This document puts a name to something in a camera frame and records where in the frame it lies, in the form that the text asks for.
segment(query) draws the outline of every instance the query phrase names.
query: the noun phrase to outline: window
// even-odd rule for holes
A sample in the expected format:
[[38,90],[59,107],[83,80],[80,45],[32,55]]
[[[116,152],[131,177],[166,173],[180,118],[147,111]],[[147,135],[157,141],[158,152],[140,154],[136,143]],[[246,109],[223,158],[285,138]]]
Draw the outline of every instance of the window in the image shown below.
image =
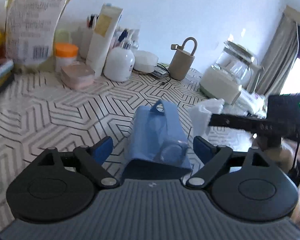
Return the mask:
[[300,93],[300,59],[297,58],[289,72],[280,94]]

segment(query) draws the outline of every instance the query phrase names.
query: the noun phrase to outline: white round container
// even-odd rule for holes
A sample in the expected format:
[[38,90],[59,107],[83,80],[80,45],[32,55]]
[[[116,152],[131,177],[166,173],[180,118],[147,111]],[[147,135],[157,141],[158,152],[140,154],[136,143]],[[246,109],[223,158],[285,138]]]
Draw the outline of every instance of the white round container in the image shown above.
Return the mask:
[[135,57],[135,64],[134,69],[144,72],[144,73],[151,73],[154,71],[158,63],[158,56],[143,50],[136,50],[133,52]]
[[116,47],[110,51],[103,69],[106,78],[116,82],[124,82],[130,78],[134,55],[129,48],[130,46],[124,45],[123,48]]
[[57,57],[56,56],[56,72],[61,71],[61,67],[66,67],[75,62],[77,56],[75,57]]

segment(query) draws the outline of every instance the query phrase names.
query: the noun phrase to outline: blue bag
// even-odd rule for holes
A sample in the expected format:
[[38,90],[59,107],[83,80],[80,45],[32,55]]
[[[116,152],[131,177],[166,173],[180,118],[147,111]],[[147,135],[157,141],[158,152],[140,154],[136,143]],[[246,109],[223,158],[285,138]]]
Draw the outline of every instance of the blue bag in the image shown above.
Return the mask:
[[181,178],[192,171],[187,150],[188,140],[174,103],[159,100],[151,108],[139,106],[122,179]]

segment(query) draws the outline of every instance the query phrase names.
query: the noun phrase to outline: black circular pad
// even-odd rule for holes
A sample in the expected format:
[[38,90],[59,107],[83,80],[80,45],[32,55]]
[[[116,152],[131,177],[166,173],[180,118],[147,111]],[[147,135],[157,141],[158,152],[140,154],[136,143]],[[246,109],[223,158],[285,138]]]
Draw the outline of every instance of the black circular pad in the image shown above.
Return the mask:
[[220,176],[211,189],[214,202],[239,219],[266,222],[288,216],[298,202],[298,191],[276,166],[243,166]]
[[61,179],[37,178],[29,185],[28,192],[41,199],[61,196],[67,189],[67,184]]
[[239,192],[252,200],[266,200],[275,194],[275,186],[263,179],[247,179],[239,184]]
[[55,222],[85,209],[94,197],[92,182],[82,174],[35,166],[25,169],[9,186],[7,201],[13,214],[33,222]]

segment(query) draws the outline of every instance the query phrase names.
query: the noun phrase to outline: curtain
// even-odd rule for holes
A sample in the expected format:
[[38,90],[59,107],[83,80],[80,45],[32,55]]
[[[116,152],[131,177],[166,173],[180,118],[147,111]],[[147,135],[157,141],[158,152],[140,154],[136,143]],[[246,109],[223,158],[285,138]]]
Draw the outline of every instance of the curtain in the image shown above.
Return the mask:
[[282,15],[278,29],[262,61],[265,72],[260,77],[256,93],[265,95],[280,94],[298,54],[298,25]]

